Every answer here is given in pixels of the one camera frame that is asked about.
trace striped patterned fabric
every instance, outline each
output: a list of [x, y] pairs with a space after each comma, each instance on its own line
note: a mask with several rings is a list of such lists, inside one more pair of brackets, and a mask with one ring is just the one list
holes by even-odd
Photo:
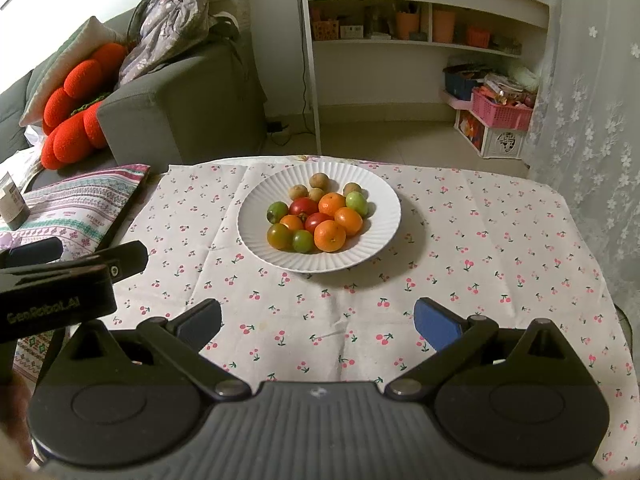
[[[0, 246], [20, 246], [57, 236], [62, 260], [93, 253], [109, 229], [122, 220], [120, 212], [140, 186], [149, 167], [130, 164], [85, 173], [24, 194], [31, 215], [16, 231], [0, 220]], [[51, 332], [18, 341], [14, 369], [31, 381], [40, 373]]]

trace desk leg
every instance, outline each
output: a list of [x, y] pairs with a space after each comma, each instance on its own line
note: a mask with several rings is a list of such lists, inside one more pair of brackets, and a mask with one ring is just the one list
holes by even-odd
[[309, 0], [302, 0], [302, 20], [305, 26], [306, 65], [309, 69], [309, 89], [311, 92], [311, 109], [314, 114], [316, 149], [318, 150], [318, 155], [322, 155], [322, 145], [320, 143], [320, 116], [318, 114], [318, 89], [316, 87], [316, 64], [314, 62], [314, 46], [311, 38]]

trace floor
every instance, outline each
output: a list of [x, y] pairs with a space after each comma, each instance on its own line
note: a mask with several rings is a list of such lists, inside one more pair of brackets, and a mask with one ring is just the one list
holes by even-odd
[[[277, 142], [285, 139], [276, 138]], [[313, 155], [316, 138], [311, 134], [292, 136], [285, 146], [267, 140], [263, 155]], [[451, 123], [375, 122], [326, 124], [322, 126], [322, 154], [462, 170], [491, 171], [527, 176], [521, 160], [480, 158], [478, 152]]]

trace gray backpack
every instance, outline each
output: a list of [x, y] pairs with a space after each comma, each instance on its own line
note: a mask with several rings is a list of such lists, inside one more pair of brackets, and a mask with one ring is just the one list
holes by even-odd
[[120, 67], [116, 88], [200, 43], [210, 25], [209, 0], [140, 1], [127, 31], [128, 43], [136, 46]]

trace bottle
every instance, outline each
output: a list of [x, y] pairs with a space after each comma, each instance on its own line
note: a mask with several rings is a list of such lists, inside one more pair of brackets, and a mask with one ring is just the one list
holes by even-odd
[[15, 231], [24, 224], [30, 211], [20, 190], [14, 184], [11, 175], [5, 173], [0, 178], [0, 217], [6, 222], [11, 231]]

